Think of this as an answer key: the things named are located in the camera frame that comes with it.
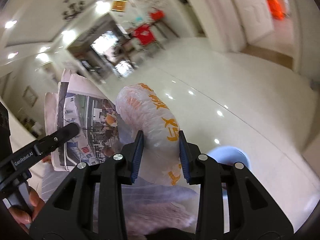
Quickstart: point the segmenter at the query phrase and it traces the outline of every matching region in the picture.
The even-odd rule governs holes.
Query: floor tile grout line
[[[168,75],[178,79],[179,81],[181,81],[182,83],[186,84],[187,86],[193,88],[194,90],[198,91],[200,94],[204,95],[205,97],[209,98],[210,100],[214,101],[215,103],[217,103],[219,106],[223,107],[225,110],[227,110],[229,113],[233,114],[235,117],[237,117],[238,119],[240,119],[242,122],[244,122],[246,125],[248,125],[249,127],[251,127],[253,130],[255,130],[259,135],[261,135],[263,138],[265,138],[268,142],[270,142],[274,147],[276,147],[281,153],[283,153],[290,161],[292,161],[292,163],[307,177],[307,179],[309,180],[309,182],[311,182],[311,184],[317,189],[318,187],[316,185],[314,185],[314,183],[309,179],[309,177],[304,173],[303,170],[300,169],[300,167],[287,155],[287,153],[285,153],[283,150],[281,150],[277,145],[275,145],[273,142],[271,142],[268,138],[266,138],[263,134],[261,134],[257,129],[255,129],[254,127],[252,127],[251,125],[249,125],[246,121],[244,121],[243,119],[241,119],[239,116],[237,116],[236,114],[234,114],[233,112],[231,112],[229,109],[226,109],[224,106],[222,106],[221,104],[219,104],[217,101],[215,101],[214,99],[210,98],[209,96],[205,95],[204,93],[200,92],[199,90],[195,89],[194,87],[192,87],[191,85],[189,85],[188,83],[182,81],[181,79],[173,76],[172,74],[168,73],[167,71],[158,68],[158,67],[154,67],[157,68],[165,73],[167,73]]]

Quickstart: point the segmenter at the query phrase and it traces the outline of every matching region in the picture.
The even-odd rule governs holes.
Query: blue bucket
[[[232,166],[234,163],[241,162],[249,170],[251,170],[250,159],[241,149],[232,146],[217,147],[207,153],[208,156],[214,158],[218,163]],[[223,198],[228,198],[227,190],[222,189]]]

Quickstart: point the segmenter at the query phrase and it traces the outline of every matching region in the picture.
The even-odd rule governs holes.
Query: silver screw
[[[201,160],[201,161],[206,161],[206,160],[208,159],[208,157],[207,157],[207,155],[205,155],[205,154],[200,154],[200,155],[198,156],[198,159]]]
[[[236,163],[235,167],[239,170],[242,170],[244,168],[244,165],[242,163]]]
[[[113,159],[116,161],[122,160],[122,158],[123,158],[122,154],[113,155]]]
[[[84,163],[84,162],[81,162],[81,163],[78,163],[78,164],[77,164],[77,168],[78,168],[78,169],[81,169],[81,170],[82,170],[83,168],[85,168],[86,166],[87,166],[87,164]]]

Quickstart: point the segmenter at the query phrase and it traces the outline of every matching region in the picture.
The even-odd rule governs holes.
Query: white plastic bag
[[[143,130],[144,151],[139,176],[148,182],[174,186],[181,176],[179,125],[169,108],[147,85],[124,87],[116,111],[133,129]]]

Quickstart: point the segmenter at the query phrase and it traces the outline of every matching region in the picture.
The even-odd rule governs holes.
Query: door
[[[234,0],[249,44],[274,30],[267,0]]]

